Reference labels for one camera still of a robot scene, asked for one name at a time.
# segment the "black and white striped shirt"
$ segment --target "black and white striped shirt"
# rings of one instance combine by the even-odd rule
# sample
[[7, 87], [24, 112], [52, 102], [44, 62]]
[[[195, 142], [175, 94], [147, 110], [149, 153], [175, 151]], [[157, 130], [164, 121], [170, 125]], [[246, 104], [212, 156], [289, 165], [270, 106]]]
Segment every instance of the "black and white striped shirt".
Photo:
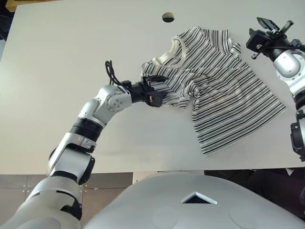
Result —
[[193, 125], [204, 155], [258, 130], [285, 106], [240, 57], [228, 30], [192, 28], [173, 38], [171, 51], [142, 65], [142, 75], [163, 75], [163, 104], [193, 101]]

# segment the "table surface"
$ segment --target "table surface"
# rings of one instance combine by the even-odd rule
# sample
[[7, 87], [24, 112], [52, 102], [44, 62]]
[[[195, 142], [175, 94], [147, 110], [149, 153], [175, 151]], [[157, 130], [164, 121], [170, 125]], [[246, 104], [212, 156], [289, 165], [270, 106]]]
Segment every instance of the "table surface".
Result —
[[[141, 64], [161, 56], [188, 28], [229, 29], [242, 58], [287, 106], [259, 131], [203, 156], [191, 109], [135, 104], [103, 130], [94, 152], [95, 173], [300, 167], [291, 149], [295, 107], [288, 87], [263, 56], [245, 48], [256, 17], [295, 25], [289, 39], [304, 41], [303, 0], [64, 0], [17, 8], [0, 63], [0, 174], [41, 174], [53, 148], [82, 106], [108, 84], [105, 60], [120, 80], [140, 80]], [[162, 14], [172, 12], [172, 23]]]

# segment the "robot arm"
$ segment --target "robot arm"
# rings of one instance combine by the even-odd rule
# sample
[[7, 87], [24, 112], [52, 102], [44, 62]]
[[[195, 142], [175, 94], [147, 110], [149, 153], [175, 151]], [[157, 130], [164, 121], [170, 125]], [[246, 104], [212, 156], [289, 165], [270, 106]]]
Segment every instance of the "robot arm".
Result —
[[165, 77], [142, 77], [106, 85], [88, 101], [71, 130], [65, 134], [49, 158], [47, 175], [31, 192], [15, 215], [1, 229], [75, 229], [80, 228], [80, 185], [91, 175], [96, 141], [110, 119], [132, 103], [146, 102], [160, 107], [165, 93], [154, 91], [152, 81]]
[[262, 53], [267, 56], [277, 70], [277, 76], [284, 81], [291, 92], [296, 107], [296, 122], [291, 124], [291, 142], [293, 150], [305, 161], [305, 46], [298, 40], [288, 41], [286, 32], [292, 21], [280, 29], [273, 21], [257, 18], [264, 29], [250, 29], [247, 48], [256, 52], [256, 59]]

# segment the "black cable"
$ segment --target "black cable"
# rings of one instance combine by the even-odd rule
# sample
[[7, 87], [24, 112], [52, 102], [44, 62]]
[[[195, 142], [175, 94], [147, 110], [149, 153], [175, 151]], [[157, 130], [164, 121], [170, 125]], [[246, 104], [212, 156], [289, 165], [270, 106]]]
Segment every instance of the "black cable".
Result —
[[132, 93], [134, 93], [134, 94], [136, 94], [136, 95], [138, 95], [138, 96], [141, 97], [143, 100], [145, 100], [145, 97], [144, 97], [142, 94], [140, 94], [140, 93], [134, 91], [132, 88], [126, 87], [124, 84], [122, 84], [122, 83], [118, 80], [118, 78], [116, 78], [116, 76], [115, 76], [115, 74], [114, 74], [114, 69], [113, 69], [113, 66], [112, 66], [112, 61], [106, 61], [106, 62], [105, 62], [105, 67], [106, 67], [107, 75], [108, 75], [108, 77], [109, 77], [109, 79], [110, 79], [110, 80], [109, 80], [109, 84], [110, 84], [110, 85], [116, 84], [116, 85], [118, 85], [118, 86], [122, 86], [122, 87], [125, 88], [126, 90], [128, 90], [128, 91], [130, 91], [130, 92], [132, 92]]

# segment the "gray floor tile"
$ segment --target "gray floor tile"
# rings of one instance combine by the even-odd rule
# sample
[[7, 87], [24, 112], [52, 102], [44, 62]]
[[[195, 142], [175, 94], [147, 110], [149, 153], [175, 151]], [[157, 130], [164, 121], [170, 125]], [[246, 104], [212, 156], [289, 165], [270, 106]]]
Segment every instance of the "gray floor tile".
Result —
[[110, 204], [124, 188], [84, 189], [82, 197], [82, 227], [99, 211]]
[[35, 186], [41, 182], [46, 175], [28, 175], [27, 188], [35, 188]]
[[24, 188], [28, 175], [0, 175], [0, 188]]
[[0, 188], [0, 225], [8, 221], [24, 202], [24, 189]]
[[84, 188], [121, 188], [132, 185], [132, 173], [92, 174]]

